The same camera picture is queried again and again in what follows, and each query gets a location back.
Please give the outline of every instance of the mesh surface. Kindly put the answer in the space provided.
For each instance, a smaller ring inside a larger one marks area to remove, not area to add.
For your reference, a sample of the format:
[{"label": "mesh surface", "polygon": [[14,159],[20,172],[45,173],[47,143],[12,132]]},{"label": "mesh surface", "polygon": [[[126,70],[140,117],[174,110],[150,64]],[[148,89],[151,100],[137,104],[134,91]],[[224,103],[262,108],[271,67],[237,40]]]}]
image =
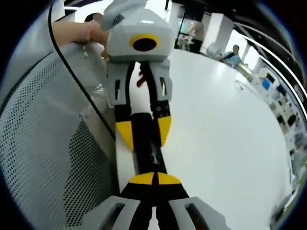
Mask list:
[{"label": "mesh surface", "polygon": [[[62,52],[91,93],[100,84],[92,55],[85,59],[77,45]],[[85,124],[86,108],[86,98],[51,54],[25,77],[1,114],[1,168],[15,202],[37,230],[74,229],[114,193],[111,154],[101,150]]]}]

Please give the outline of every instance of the white tabletop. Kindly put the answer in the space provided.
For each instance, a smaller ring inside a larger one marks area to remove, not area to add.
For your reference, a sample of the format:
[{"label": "white tabletop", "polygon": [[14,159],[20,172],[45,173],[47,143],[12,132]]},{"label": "white tabletop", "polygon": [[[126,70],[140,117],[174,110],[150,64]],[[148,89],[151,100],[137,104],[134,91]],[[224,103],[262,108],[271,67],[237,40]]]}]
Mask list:
[{"label": "white tabletop", "polygon": [[[235,84],[249,84],[236,70],[181,50],[170,60],[172,126],[162,148],[168,173],[181,179],[190,196],[224,214],[233,230],[269,229],[273,207],[292,189],[289,153],[276,118],[263,100]],[[138,78],[136,69],[132,111],[149,112],[147,87],[138,89]],[[123,189],[136,166],[119,133],[116,148]]]}]

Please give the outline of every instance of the yellow ring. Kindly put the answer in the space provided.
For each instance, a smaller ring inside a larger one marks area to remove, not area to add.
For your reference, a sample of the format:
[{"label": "yellow ring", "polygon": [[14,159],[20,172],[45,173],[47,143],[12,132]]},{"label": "yellow ring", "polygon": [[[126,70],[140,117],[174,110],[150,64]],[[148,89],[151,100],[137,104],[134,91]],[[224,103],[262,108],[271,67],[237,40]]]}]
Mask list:
[{"label": "yellow ring", "polygon": [[156,35],[154,35],[154,34],[139,34],[139,35],[136,35],[135,37],[133,37],[132,39],[130,39],[130,41],[129,41],[130,47],[133,48],[133,44],[136,41],[138,41],[140,39],[143,39],[143,38],[148,38],[148,39],[154,40],[156,42],[157,46],[160,44],[159,38]]}]

